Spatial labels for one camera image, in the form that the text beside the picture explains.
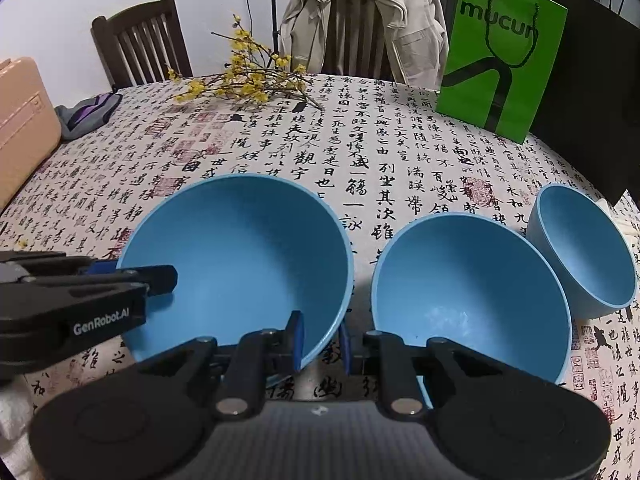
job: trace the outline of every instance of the calligraphy tablecloth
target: calligraphy tablecloth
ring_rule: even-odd
[[[534,137],[518,145],[437,114],[433,92],[333,76],[316,76],[310,92],[325,110],[285,99],[261,109],[215,99],[177,105],[170,83],[126,89],[109,124],[60,146],[2,213],[0,247],[114,258],[143,216],[186,184],[225,173],[276,175],[318,193],[347,230],[356,279],[346,319],[360,332],[372,327],[369,289],[377,258],[411,220],[466,211],[524,235],[536,193],[548,182],[600,198]],[[628,195],[613,214],[640,224]],[[638,263],[637,245],[633,252]],[[634,463],[640,306],[574,322],[573,329],[564,385],[594,400],[612,428],[598,477],[640,480],[640,459]],[[37,407],[131,362],[118,338],[25,379]],[[346,378],[332,342],[268,395],[371,397],[376,381]]]

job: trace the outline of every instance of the tablecloth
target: tablecloth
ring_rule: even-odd
[[[369,289],[377,258],[411,220],[466,211],[524,235],[536,193],[548,182],[600,198],[536,138],[518,145],[442,116],[431,91],[315,76],[310,92],[324,110],[284,98],[263,108],[215,98],[176,104],[169,82],[123,90],[111,121],[61,145],[2,213],[0,247],[114,258],[144,215],[181,187],[225,173],[275,175],[318,193],[347,230],[355,290],[346,320],[359,332],[372,327]],[[628,194],[613,215],[640,224]],[[638,263],[637,244],[633,254]],[[25,380],[37,407],[131,362],[117,338]],[[634,463],[639,370],[637,301],[611,316],[574,322],[563,384],[596,402],[613,434],[599,479],[640,480],[640,458]],[[359,399],[376,395],[376,380],[345,377],[334,341],[268,395]]]

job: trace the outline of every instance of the black stand pole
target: black stand pole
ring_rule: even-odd
[[[278,51],[278,15],[276,13],[276,0],[271,0],[271,25],[273,27],[273,51]]]

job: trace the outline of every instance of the blue bowl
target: blue bowl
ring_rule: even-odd
[[[136,360],[199,336],[234,344],[304,315],[302,366],[338,329],[353,288],[344,228],[322,200],[287,180],[210,178],[158,205],[133,233],[119,267],[171,264],[174,293],[149,298],[146,323],[124,334]]]
[[[571,320],[553,270],[481,216],[436,214],[402,229],[380,256],[371,302],[376,329],[406,344],[446,337],[553,382],[568,363]]]
[[[636,268],[618,228],[589,197],[562,184],[543,187],[527,225],[556,272],[576,319],[606,316],[636,295]]]

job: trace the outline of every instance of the gray cloth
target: gray cloth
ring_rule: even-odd
[[[80,101],[73,108],[56,106],[63,140],[78,139],[109,122],[121,100],[122,95],[108,93]]]

